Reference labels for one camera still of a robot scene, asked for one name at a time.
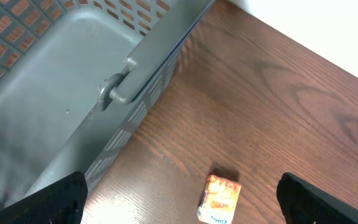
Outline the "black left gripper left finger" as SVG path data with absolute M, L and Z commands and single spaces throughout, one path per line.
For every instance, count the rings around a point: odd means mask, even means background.
M 76 171 L 0 211 L 0 224 L 80 224 L 88 188 Z

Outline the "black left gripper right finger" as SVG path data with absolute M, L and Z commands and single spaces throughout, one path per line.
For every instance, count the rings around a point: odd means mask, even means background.
M 289 172 L 278 182 L 277 200 L 290 224 L 358 224 L 358 209 Z

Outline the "small orange box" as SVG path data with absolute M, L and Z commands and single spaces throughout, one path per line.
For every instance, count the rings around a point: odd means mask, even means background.
M 198 220 L 209 224 L 231 224 L 242 185 L 210 175 L 197 209 Z

